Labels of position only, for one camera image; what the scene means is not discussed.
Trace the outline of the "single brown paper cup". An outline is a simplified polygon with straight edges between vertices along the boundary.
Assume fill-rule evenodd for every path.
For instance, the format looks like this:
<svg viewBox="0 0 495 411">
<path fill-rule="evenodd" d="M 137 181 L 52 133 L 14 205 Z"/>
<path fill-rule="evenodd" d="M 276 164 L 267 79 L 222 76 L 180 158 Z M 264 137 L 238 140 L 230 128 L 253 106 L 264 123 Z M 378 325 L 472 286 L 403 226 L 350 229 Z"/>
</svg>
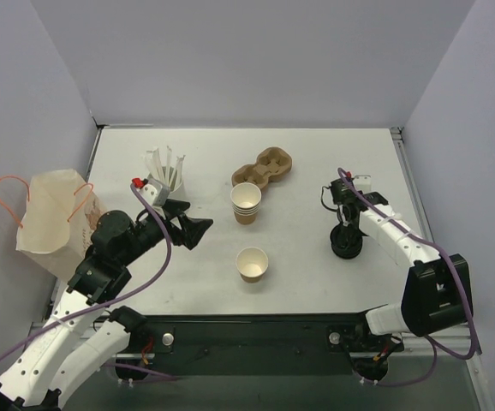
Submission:
<svg viewBox="0 0 495 411">
<path fill-rule="evenodd" d="M 236 256 L 236 269 L 246 283 L 258 282 L 269 266 L 267 254 L 258 247 L 246 247 Z"/>
</svg>

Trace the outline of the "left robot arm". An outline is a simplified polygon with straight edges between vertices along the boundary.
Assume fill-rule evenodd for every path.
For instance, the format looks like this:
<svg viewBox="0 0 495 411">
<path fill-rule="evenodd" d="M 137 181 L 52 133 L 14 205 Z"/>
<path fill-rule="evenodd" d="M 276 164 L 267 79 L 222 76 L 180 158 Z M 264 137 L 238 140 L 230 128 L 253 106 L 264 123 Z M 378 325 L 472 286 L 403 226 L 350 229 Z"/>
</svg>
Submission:
<svg viewBox="0 0 495 411">
<path fill-rule="evenodd" d="M 75 269 L 46 325 L 20 343 L 23 352 L 0 376 L 0 410 L 59 410 L 111 356 L 144 348 L 146 317 L 116 303 L 131 278 L 128 266 L 161 241 L 194 249 L 213 224 L 191 218 L 185 201 L 167 200 L 132 220 L 124 211 L 103 214 L 92 244 Z"/>
</svg>

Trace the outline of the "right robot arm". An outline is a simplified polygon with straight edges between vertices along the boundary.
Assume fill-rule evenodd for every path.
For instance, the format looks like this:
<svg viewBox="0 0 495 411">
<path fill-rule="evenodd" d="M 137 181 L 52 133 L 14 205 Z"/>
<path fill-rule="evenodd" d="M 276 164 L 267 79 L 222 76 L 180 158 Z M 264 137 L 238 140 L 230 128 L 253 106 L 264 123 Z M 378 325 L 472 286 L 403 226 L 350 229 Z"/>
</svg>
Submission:
<svg viewBox="0 0 495 411">
<path fill-rule="evenodd" d="M 418 337 L 460 325 L 473 312 L 468 262 L 459 254 L 445 259 L 422 241 L 379 193 L 363 193 L 353 181 L 337 179 L 331 192 L 339 224 L 330 233 L 331 249 L 341 259 L 357 257 L 370 237 L 408 271 L 400 302 L 373 308 L 355 325 L 353 338 L 364 349 L 384 335 L 410 332 Z"/>
</svg>

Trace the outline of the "printed paper takeout bag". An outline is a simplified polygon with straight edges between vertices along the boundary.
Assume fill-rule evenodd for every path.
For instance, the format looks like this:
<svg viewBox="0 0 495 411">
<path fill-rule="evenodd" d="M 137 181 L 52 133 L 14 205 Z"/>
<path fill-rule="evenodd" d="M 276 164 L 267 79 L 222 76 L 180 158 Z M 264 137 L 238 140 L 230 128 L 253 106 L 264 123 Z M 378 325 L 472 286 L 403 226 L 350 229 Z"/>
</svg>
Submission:
<svg viewBox="0 0 495 411">
<path fill-rule="evenodd" d="M 18 225 L 15 249 L 68 282 L 92 245 L 98 220 L 107 212 L 94 186 L 74 169 L 37 174 L 30 181 L 1 176 L 0 182 L 6 179 L 17 180 L 27 188 L 22 217 L 0 199 L 0 205 Z"/>
</svg>

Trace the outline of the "white cylindrical straw holder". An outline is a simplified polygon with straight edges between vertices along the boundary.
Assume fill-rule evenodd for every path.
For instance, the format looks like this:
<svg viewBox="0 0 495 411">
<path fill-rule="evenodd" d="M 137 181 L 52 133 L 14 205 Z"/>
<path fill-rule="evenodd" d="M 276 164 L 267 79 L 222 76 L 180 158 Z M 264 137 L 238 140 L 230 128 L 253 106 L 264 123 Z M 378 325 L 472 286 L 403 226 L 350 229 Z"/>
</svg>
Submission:
<svg viewBox="0 0 495 411">
<path fill-rule="evenodd" d="M 161 181 L 155 179 L 151 174 L 147 177 L 146 187 L 143 188 L 143 193 L 153 200 L 162 199 L 167 195 L 168 200 L 186 201 L 187 195 L 183 182 L 179 182 L 172 186 L 165 186 Z"/>
</svg>

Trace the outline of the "stack of black lids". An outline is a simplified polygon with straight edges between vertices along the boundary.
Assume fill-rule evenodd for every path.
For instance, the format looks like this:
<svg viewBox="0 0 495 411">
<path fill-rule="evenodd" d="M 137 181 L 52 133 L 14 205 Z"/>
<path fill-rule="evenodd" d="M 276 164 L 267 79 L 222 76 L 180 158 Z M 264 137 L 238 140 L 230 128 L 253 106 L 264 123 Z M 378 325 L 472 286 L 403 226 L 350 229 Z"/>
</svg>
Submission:
<svg viewBox="0 0 495 411">
<path fill-rule="evenodd" d="M 340 223 L 330 233 L 331 249 L 341 259 L 357 257 L 363 247 L 362 233 L 352 225 Z"/>
</svg>

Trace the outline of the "white wrapped straw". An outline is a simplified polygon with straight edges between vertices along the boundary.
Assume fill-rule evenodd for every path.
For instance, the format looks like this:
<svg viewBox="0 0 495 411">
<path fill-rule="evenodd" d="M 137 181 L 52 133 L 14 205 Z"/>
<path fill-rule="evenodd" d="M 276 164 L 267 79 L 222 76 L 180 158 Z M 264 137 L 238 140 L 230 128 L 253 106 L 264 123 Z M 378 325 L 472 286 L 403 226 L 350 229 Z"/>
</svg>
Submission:
<svg viewBox="0 0 495 411">
<path fill-rule="evenodd" d="M 158 170 L 152 160 L 152 152 L 146 152 L 142 158 L 150 176 L 156 179 L 158 177 Z"/>
<path fill-rule="evenodd" d="M 165 182 L 164 169 L 161 164 L 160 152 L 158 147 L 146 152 L 145 164 L 151 176 L 155 180 Z"/>
<path fill-rule="evenodd" d="M 170 146 L 166 147 L 166 162 L 165 162 L 165 172 L 164 177 L 168 185 L 171 182 L 171 160 L 172 160 L 172 149 Z"/>
<path fill-rule="evenodd" d="M 177 190 L 182 185 L 182 169 L 185 155 L 176 159 L 174 189 Z"/>
</svg>

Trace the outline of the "stack of brown paper cups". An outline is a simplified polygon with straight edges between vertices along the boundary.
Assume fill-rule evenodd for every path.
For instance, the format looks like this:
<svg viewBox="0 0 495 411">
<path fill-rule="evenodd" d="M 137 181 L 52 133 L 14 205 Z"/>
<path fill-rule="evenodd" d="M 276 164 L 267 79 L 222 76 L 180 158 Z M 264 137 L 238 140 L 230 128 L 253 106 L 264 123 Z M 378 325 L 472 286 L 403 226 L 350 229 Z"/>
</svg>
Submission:
<svg viewBox="0 0 495 411">
<path fill-rule="evenodd" d="M 257 217 L 262 193 L 255 184 L 243 182 L 232 188 L 230 200 L 236 221 L 243 225 L 249 225 Z"/>
</svg>

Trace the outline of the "brown cardboard cup carrier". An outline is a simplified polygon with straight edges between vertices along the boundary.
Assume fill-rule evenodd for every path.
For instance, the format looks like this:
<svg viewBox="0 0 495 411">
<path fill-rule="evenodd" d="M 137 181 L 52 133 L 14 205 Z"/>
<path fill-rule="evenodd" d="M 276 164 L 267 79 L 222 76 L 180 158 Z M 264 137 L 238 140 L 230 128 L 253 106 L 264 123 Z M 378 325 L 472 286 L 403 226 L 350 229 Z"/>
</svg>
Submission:
<svg viewBox="0 0 495 411">
<path fill-rule="evenodd" d="M 245 164 L 231 176 L 233 186 L 249 182 L 265 192 L 271 182 L 279 182 L 292 169 L 291 156 L 280 147 L 268 147 L 254 164 Z"/>
</svg>

